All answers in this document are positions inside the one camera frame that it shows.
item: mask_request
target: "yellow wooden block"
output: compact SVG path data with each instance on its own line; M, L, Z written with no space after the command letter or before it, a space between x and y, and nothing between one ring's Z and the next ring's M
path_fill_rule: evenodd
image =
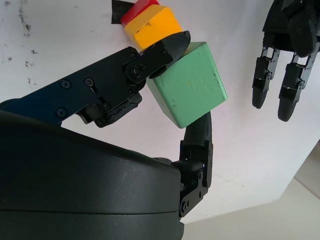
M161 5L148 7L129 22L124 30L141 50L183 31L171 9Z

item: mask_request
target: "floor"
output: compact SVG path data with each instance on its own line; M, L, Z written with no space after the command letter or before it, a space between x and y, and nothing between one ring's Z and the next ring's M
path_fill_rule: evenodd
M319 240L320 145L272 203L187 224L183 240Z

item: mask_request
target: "black screw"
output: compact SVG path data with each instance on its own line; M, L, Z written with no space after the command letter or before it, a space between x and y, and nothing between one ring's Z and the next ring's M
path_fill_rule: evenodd
M105 102L104 104L102 104L102 107L105 109L105 110L110 110L110 105L107 103L107 102Z
M131 74L132 74L132 76L134 77L134 78L138 78L138 77L140 77L140 75L141 75L141 73L140 73L140 70L136 67L136 66L134 66L133 68L131 68Z
M145 65L141 64L141 65L140 65L140 69L141 69L142 71L144 71L144 70L146 69Z
M84 80L84 84L85 84L87 87L91 88L91 87L94 86L95 82L94 82L91 78L88 77L88 78L86 78L86 79Z
M130 57L136 58L136 57L137 57L137 54L136 54L134 51L132 51L132 52L130 53Z
M61 87L63 87L64 89L70 89L71 88L71 82L69 80L64 79L61 82Z
M64 119L67 117L68 112L66 109L64 109L63 107L59 107L56 111L56 115L59 119Z

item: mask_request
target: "green wooden block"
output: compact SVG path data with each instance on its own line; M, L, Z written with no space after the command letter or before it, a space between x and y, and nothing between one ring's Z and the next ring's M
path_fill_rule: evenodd
M192 42L179 61L147 85L163 113L181 129L227 100L206 42Z

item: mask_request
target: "robotic hand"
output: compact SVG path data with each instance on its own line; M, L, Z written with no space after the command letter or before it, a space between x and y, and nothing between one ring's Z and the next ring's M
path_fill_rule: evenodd
M280 51L293 52L279 94L278 118L287 122L300 99L301 91L307 85L319 52L320 1L274 0L263 31L262 54L256 60L252 86L252 104L257 109L264 104ZM269 48L273 49L272 57L267 57ZM305 57L308 57L306 64L298 64L298 59Z
M1 240L180 240L211 185L211 115L186 128L179 161L150 158L61 128L102 128L142 101L146 78L184 54L188 31L128 47L0 105Z

